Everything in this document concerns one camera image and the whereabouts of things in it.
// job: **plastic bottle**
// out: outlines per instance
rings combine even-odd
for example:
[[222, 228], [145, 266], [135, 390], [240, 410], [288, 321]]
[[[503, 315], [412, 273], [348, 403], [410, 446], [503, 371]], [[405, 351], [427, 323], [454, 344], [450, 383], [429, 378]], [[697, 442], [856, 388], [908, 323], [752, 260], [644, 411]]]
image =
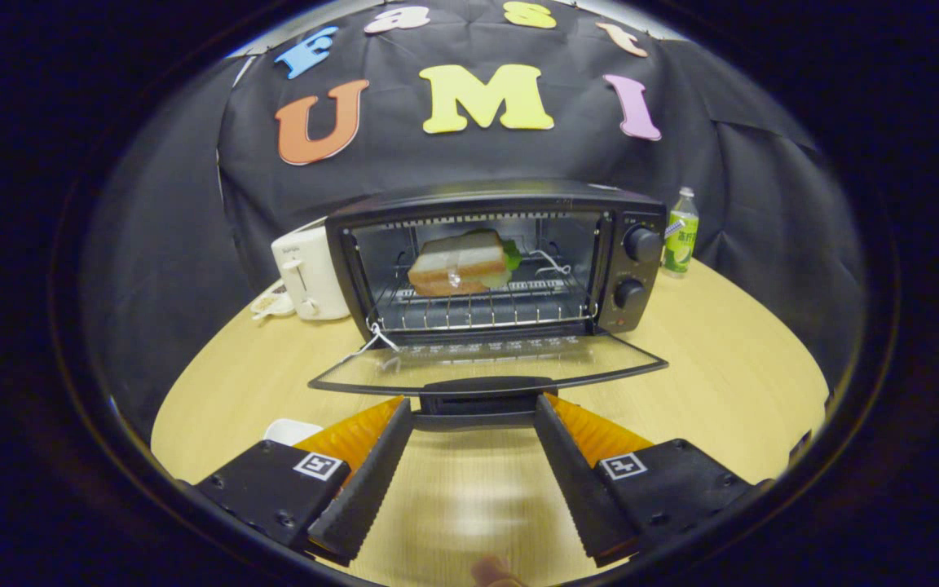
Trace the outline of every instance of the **plastic bottle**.
[[668, 213], [668, 226], [677, 220], [683, 223], [683, 228], [666, 238], [662, 268], [664, 274], [682, 278], [686, 275], [686, 267], [694, 253], [694, 241], [698, 237], [698, 209], [694, 207], [694, 190], [689, 187], [679, 188], [679, 201]]

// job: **oven knob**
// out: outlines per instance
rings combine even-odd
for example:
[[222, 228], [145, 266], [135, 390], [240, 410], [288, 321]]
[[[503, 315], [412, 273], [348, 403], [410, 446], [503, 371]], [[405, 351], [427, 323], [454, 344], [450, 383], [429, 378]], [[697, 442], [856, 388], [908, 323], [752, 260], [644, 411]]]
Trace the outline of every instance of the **oven knob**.
[[615, 287], [615, 305], [623, 311], [641, 313], [647, 301], [647, 289], [634, 279], [627, 279]]
[[662, 255], [662, 237], [637, 224], [625, 233], [625, 252], [633, 261], [657, 259]]

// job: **blue letter e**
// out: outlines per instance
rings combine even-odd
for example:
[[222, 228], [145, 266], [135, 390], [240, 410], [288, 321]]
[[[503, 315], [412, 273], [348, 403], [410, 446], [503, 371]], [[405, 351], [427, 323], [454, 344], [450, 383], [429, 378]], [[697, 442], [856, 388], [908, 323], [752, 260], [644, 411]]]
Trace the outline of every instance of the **blue letter e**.
[[284, 62], [290, 67], [289, 79], [297, 77], [303, 71], [307, 71], [316, 64], [323, 62], [324, 57], [328, 56], [328, 48], [332, 45], [332, 38], [329, 37], [329, 34], [335, 33], [337, 30], [339, 30], [338, 26], [328, 26], [321, 29], [314, 36], [307, 38], [306, 41], [282, 53], [277, 57], [275, 63]]

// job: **white plate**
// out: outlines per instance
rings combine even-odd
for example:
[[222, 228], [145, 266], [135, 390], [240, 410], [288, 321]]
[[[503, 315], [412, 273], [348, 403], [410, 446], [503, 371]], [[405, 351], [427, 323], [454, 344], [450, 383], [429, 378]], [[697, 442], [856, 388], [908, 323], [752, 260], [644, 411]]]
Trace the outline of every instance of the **white plate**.
[[277, 443], [292, 446], [303, 439], [308, 439], [317, 432], [324, 430], [323, 427], [297, 420], [289, 420], [287, 417], [280, 417], [274, 420], [263, 432], [263, 439], [272, 439]]

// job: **oven door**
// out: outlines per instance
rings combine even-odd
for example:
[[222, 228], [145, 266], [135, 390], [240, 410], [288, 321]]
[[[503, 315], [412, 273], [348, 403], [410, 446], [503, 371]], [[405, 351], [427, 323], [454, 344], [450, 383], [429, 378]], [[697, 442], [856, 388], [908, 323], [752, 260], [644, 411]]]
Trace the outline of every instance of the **oven door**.
[[486, 380], [476, 394], [507, 395], [586, 386], [667, 367], [647, 351], [609, 333], [582, 328], [511, 329], [453, 338], [377, 338], [309, 383], [318, 390], [419, 395], [425, 387]]

